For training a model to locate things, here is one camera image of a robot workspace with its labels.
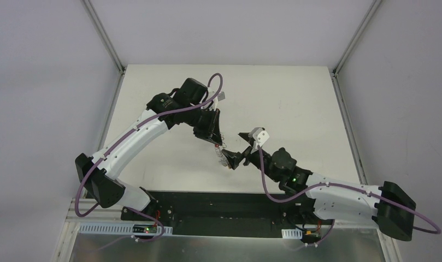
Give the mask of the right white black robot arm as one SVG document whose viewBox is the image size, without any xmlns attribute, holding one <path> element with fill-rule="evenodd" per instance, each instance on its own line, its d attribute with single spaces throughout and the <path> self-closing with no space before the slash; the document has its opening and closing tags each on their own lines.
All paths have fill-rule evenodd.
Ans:
<svg viewBox="0 0 442 262">
<path fill-rule="evenodd" d="M 308 224 L 316 220 L 340 220 L 374 223 L 394 239 L 411 241 L 414 231 L 416 203 L 396 183 L 385 181 L 381 186 L 354 184 L 300 168 L 285 148 L 269 154 L 262 145 L 269 138 L 265 130 L 258 134 L 239 133 L 249 143 L 243 152 L 223 149 L 228 166 L 252 164 L 278 183 L 279 189 L 299 201 L 300 219 Z"/>
</svg>

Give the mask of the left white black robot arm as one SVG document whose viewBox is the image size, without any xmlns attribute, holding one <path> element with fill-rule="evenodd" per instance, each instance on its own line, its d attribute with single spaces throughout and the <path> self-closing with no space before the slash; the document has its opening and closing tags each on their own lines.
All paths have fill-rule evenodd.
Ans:
<svg viewBox="0 0 442 262">
<path fill-rule="evenodd" d="M 192 127 L 196 138 L 222 145 L 220 110 L 216 103 L 222 93 L 223 79 L 219 73 L 216 76 L 219 78 L 216 91 L 187 78 L 170 93 L 155 95 L 119 137 L 91 156 L 79 154 L 75 159 L 80 181 L 78 193 L 86 189 L 95 199 L 95 207 L 120 205 L 134 209 L 143 221 L 151 220 L 156 213 L 151 197 L 144 189 L 120 181 L 120 174 L 149 143 L 179 124 Z"/>
</svg>

